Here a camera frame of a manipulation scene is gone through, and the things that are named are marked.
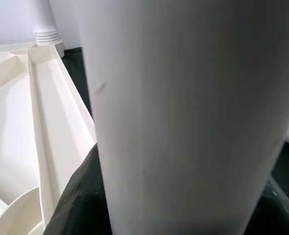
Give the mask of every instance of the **cream plastic tray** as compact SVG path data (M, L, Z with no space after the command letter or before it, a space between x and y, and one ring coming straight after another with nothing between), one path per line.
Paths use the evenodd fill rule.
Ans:
M0 234L13 234L13 221L20 234L41 234L95 143L93 120L55 47L0 47ZM32 228L20 209L30 194L41 209Z

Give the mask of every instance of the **white wall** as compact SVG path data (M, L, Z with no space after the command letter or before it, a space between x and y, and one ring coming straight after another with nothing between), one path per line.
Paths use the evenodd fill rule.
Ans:
M33 21L28 0L0 0L0 45L33 42ZM73 0L50 0L65 49L80 47Z

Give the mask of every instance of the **dark floor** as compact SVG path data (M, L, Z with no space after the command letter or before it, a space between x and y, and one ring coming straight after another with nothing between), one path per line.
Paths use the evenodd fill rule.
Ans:
M86 84L85 69L80 48L75 48L65 51L65 56L62 59L65 67L71 75L74 84L76 85L85 105L90 114L91 107L89 102L89 93ZM285 143L277 164L272 173L273 178L279 184L280 188L289 198L289 144Z

